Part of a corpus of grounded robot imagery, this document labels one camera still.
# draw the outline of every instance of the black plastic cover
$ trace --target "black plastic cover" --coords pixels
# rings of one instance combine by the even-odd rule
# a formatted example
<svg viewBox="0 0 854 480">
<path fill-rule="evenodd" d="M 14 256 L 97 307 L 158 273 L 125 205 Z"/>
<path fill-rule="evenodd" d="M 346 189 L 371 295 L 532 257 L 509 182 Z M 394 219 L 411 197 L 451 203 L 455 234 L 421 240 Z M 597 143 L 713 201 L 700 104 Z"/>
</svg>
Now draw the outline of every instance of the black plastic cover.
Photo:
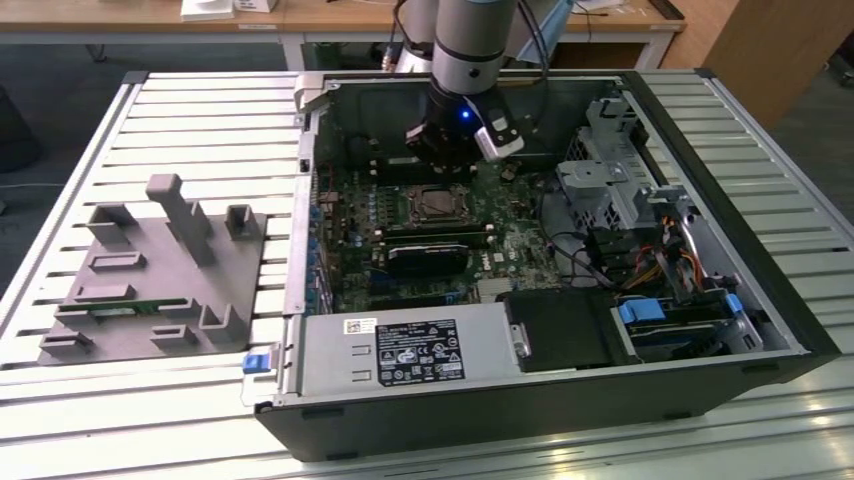
<svg viewBox="0 0 854 480">
<path fill-rule="evenodd" d="M 612 295 L 592 289 L 525 290 L 505 294 L 513 325 L 528 335 L 524 372 L 601 368 L 633 363 L 612 316 Z"/>
</svg>

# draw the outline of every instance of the motherboard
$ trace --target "motherboard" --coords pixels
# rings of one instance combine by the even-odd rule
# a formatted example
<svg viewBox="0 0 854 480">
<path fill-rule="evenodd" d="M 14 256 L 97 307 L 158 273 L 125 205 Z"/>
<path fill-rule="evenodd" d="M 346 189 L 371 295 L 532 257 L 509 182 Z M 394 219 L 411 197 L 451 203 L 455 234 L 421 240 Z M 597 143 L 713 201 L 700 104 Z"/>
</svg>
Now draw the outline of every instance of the motherboard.
<svg viewBox="0 0 854 480">
<path fill-rule="evenodd" d="M 373 173 L 321 179 L 335 312 L 492 302 L 561 284 L 537 174 L 482 162 L 467 183 L 383 185 Z"/>
</svg>

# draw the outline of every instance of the blue drive latch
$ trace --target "blue drive latch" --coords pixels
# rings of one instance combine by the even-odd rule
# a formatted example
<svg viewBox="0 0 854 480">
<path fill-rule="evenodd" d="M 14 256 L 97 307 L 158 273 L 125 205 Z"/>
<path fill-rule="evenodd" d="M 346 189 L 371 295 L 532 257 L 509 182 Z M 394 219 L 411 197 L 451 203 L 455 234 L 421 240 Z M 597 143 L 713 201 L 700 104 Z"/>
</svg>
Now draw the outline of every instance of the blue drive latch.
<svg viewBox="0 0 854 480">
<path fill-rule="evenodd" d="M 665 310 L 656 298 L 626 300 L 618 308 L 624 324 L 665 320 Z"/>
</svg>

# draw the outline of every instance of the barcode sticker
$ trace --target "barcode sticker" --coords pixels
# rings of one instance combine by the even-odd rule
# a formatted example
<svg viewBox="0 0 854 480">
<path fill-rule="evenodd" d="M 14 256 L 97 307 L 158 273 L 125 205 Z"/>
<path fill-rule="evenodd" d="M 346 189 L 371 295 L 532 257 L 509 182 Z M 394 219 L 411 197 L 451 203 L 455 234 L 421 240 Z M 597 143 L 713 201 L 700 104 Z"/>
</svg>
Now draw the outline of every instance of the barcode sticker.
<svg viewBox="0 0 854 480">
<path fill-rule="evenodd" d="M 345 320 L 345 335 L 374 333 L 377 330 L 375 318 L 349 318 Z"/>
</svg>

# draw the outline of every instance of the metal bracket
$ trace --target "metal bracket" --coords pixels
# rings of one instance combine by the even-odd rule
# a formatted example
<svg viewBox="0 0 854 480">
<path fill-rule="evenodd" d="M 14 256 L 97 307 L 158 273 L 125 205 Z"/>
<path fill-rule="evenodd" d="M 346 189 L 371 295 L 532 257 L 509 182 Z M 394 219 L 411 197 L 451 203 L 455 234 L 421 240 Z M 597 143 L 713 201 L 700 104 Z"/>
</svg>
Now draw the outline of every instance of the metal bracket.
<svg viewBox="0 0 854 480">
<path fill-rule="evenodd" d="M 326 105 L 327 90 L 335 90 L 326 85 L 326 75 L 323 73 L 307 72 L 297 77 L 294 83 L 294 102 L 299 113 L 309 113 Z"/>
</svg>

